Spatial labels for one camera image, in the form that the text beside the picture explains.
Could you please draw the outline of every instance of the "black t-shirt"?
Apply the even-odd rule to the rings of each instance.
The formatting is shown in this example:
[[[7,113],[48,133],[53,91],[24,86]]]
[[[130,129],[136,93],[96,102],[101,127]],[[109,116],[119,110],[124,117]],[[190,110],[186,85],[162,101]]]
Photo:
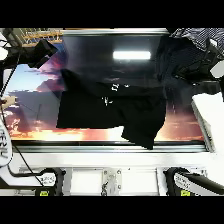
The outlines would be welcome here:
[[[153,94],[152,89],[83,81],[68,70],[63,70],[62,76],[68,91],[62,93],[57,128],[124,126],[123,138],[153,148],[165,121],[162,88]]]

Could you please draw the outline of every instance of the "glass tabletop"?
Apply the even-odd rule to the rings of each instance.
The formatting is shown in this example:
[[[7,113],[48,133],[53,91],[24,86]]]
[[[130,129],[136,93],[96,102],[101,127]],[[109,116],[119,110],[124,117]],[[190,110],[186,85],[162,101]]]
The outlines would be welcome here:
[[[126,141],[121,137],[122,126],[109,129],[56,128],[61,93],[65,89],[60,70],[66,68],[97,82],[154,88],[160,85],[155,73],[160,38],[161,35],[64,36],[62,44],[55,44],[58,52],[40,69],[19,65],[5,92],[5,95],[18,98],[17,103],[5,111],[12,139]],[[133,60],[133,52],[138,52],[135,57],[145,60]],[[191,101],[194,94],[204,90],[212,93],[217,86],[192,87],[174,78],[165,86],[166,120],[155,141],[203,141]]]

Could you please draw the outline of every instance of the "striped fabric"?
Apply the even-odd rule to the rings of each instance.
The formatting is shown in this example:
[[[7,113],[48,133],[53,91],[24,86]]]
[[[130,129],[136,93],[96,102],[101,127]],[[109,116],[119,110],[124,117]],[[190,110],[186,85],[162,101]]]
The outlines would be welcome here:
[[[206,51],[207,38],[217,41],[220,55],[224,56],[224,28],[178,28],[171,37],[186,37],[191,40],[194,45],[202,51]]]

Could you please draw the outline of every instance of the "white light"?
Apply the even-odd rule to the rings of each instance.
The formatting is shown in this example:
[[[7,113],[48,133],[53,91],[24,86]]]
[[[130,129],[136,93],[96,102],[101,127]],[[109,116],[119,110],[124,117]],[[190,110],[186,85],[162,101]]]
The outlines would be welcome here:
[[[8,51],[0,47],[0,61],[5,60],[8,55]]]
[[[114,51],[113,58],[118,60],[149,60],[149,51]]]

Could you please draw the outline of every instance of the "screen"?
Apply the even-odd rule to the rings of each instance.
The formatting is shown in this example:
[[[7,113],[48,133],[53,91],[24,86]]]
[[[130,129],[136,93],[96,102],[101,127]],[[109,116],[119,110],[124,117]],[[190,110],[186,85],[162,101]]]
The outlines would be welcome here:
[[[15,105],[4,111],[13,140],[40,141],[126,141],[123,127],[111,129],[56,128],[61,93],[64,90],[60,69],[67,68],[92,80],[120,81],[130,85],[156,85],[155,54],[160,36],[69,36],[55,44],[58,52],[40,69],[19,65],[5,95],[17,97]],[[113,60],[113,52],[149,51],[148,63]],[[164,126],[155,141],[203,140],[191,101],[197,93],[216,93],[216,85],[193,87],[172,79],[166,86],[167,111]]]

